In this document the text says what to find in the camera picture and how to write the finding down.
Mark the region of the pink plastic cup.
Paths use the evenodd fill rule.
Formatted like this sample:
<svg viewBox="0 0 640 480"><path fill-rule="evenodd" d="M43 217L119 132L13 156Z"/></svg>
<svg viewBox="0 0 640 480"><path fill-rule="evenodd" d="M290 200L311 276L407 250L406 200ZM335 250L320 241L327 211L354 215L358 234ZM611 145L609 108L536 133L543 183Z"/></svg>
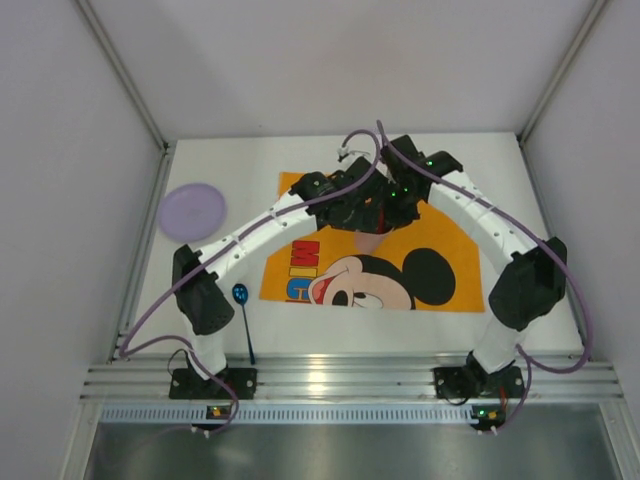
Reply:
<svg viewBox="0 0 640 480"><path fill-rule="evenodd" d="M388 231L384 233L354 233L354 245L360 254L373 255L382 243L393 233Z"/></svg>

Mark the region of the orange cartoon mouse placemat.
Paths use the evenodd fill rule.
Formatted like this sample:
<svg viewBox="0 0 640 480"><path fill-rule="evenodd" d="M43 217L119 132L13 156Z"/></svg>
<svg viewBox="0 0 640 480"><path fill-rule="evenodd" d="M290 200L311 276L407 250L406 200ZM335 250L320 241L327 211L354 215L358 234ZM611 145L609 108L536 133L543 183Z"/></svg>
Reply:
<svg viewBox="0 0 640 480"><path fill-rule="evenodd" d="M330 227L281 248L265 266L263 300L371 309L481 313L476 244L444 214L421 203L419 219L393 232L373 255L354 233Z"/></svg>

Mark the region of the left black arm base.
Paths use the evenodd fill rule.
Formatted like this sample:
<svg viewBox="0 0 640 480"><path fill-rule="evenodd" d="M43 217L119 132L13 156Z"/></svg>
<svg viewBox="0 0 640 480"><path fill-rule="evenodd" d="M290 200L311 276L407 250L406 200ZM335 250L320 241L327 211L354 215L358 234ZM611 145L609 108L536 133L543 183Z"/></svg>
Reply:
<svg viewBox="0 0 640 480"><path fill-rule="evenodd" d="M168 396L172 400L230 400L232 391L239 400L252 400L257 389L258 370L247 367L226 367L216 375L202 378L193 362L186 357L186 366L171 371Z"/></svg>

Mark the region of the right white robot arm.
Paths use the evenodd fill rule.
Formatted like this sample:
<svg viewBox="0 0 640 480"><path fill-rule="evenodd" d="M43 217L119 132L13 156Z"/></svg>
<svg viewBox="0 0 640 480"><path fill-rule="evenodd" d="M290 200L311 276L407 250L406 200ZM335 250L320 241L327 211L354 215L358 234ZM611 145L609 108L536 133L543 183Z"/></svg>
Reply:
<svg viewBox="0 0 640 480"><path fill-rule="evenodd" d="M566 262L566 245L556 237L542 241L519 233L446 151L426 156L403 135L385 139L381 155L400 189L453 221L498 275L487 300L491 318L462 368L471 388L481 391L511 367L530 324L564 298L566 276L559 265Z"/></svg>

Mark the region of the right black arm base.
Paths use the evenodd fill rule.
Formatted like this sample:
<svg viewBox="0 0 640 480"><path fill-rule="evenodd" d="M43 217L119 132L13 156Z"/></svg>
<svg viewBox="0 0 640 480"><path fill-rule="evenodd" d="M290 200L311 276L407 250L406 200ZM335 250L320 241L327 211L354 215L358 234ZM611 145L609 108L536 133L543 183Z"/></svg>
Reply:
<svg viewBox="0 0 640 480"><path fill-rule="evenodd" d="M453 405L477 399L520 398L525 387L522 371L514 365L514 360L488 373L473 353L467 355L462 365L434 368L433 378L436 397Z"/></svg>

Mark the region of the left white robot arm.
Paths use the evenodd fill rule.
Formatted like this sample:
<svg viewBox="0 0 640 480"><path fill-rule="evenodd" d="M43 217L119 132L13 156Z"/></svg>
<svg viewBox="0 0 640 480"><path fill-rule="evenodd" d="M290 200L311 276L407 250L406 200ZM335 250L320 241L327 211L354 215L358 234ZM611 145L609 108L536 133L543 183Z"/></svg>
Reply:
<svg viewBox="0 0 640 480"><path fill-rule="evenodd" d="M381 233L388 214L388 169L359 156L344 170L304 174L265 213L234 233L173 257L172 281L187 328L188 365L196 378L220 377L228 362L223 329L231 322L233 287L257 261L324 227Z"/></svg>

